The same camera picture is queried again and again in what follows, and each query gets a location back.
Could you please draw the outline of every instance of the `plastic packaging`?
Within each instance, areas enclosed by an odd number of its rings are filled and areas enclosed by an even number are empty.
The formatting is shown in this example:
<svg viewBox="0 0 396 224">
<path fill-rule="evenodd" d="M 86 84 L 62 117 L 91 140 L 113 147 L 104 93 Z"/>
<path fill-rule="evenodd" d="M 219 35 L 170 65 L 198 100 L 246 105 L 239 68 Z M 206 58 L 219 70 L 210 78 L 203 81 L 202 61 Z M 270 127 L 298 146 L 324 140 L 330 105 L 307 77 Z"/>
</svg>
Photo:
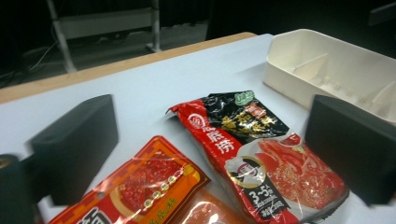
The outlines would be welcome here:
<svg viewBox="0 0 396 224">
<path fill-rule="evenodd" d="M 247 223 L 208 177 L 161 136 L 50 223 Z"/>
<path fill-rule="evenodd" d="M 257 223 L 315 222 L 346 199 L 343 180 L 253 91 L 210 94 L 170 108 Z"/>
<path fill-rule="evenodd" d="M 310 108 L 315 94 L 396 125 L 396 60 L 311 30 L 274 36 L 264 82 Z"/>
</svg>

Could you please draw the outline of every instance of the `table surface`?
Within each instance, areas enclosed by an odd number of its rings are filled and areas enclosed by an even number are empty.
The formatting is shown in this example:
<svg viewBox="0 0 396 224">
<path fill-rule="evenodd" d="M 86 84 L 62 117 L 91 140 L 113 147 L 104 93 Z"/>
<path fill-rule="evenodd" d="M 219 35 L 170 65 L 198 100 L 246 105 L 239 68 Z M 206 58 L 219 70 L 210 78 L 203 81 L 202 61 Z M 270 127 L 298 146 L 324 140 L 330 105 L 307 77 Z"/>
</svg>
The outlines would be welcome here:
<svg viewBox="0 0 396 224">
<path fill-rule="evenodd" d="M 304 133 L 308 111 L 263 84 L 271 35 L 242 33 L 0 90 L 0 154 L 30 155 L 25 143 L 65 112 L 92 97 L 112 94 L 120 141 L 90 189 L 154 135 L 163 135 L 215 179 L 170 106 L 209 93 L 254 91 L 292 130 Z M 50 220 L 64 207 L 40 203 Z M 394 223 L 396 203 L 366 207 L 354 194 L 323 223 Z"/>
</svg>

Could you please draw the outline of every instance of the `wooden table edge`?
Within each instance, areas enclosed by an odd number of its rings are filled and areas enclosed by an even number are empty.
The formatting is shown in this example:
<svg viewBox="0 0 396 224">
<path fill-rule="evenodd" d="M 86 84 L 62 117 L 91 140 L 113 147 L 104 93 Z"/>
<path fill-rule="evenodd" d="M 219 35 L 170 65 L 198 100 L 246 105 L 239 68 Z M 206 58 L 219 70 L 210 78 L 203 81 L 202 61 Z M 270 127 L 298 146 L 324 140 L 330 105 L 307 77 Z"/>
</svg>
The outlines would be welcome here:
<svg viewBox="0 0 396 224">
<path fill-rule="evenodd" d="M 116 63 L 108 63 L 97 67 L 80 70 L 75 73 L 60 75 L 57 77 L 49 77 L 32 81 L 17 86 L 3 88 L 0 90 L 0 104 L 9 101 L 18 100 L 31 95 L 39 94 L 45 91 L 51 91 L 62 87 L 67 87 L 95 78 L 108 76 L 120 71 L 125 71 L 134 67 L 142 66 L 149 63 L 156 63 L 162 60 L 174 58 L 188 53 L 193 53 L 202 49 L 210 49 L 216 46 L 232 43 L 238 40 L 256 36 L 253 33 L 240 33 L 236 35 L 228 35 L 217 39 L 207 40 L 201 43 L 188 45 L 176 49 L 169 49 L 157 53 L 144 55 Z"/>
</svg>

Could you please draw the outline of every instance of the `plastic bin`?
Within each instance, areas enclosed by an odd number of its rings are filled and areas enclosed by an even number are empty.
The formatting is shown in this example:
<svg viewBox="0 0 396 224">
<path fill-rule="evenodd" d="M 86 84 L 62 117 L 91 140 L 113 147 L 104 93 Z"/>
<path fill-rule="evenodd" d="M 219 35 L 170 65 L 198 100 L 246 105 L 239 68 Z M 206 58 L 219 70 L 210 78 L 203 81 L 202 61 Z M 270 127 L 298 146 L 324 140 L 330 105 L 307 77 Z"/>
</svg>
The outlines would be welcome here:
<svg viewBox="0 0 396 224">
<path fill-rule="evenodd" d="M 275 35 L 264 83 L 310 108 L 337 97 L 396 125 L 396 60 L 311 30 Z"/>
</svg>

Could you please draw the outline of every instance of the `red food packet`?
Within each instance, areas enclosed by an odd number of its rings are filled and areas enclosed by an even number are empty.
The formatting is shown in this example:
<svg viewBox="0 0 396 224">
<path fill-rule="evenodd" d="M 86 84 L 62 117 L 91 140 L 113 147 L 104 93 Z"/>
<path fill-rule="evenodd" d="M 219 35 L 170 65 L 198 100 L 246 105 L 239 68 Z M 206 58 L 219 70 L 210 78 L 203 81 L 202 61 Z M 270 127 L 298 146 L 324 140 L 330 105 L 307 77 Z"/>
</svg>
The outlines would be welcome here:
<svg viewBox="0 0 396 224">
<path fill-rule="evenodd" d="M 170 110 L 257 223 L 322 220 L 348 195 L 342 179 L 253 91 L 210 94 Z"/>
<path fill-rule="evenodd" d="M 205 190 L 209 181 L 192 161 L 163 137 L 155 136 L 80 203 L 66 208 L 50 223 L 192 223 L 195 217 L 205 221 L 213 215 L 218 221 L 246 223 Z M 204 205 L 212 211 L 196 210 Z"/>
</svg>

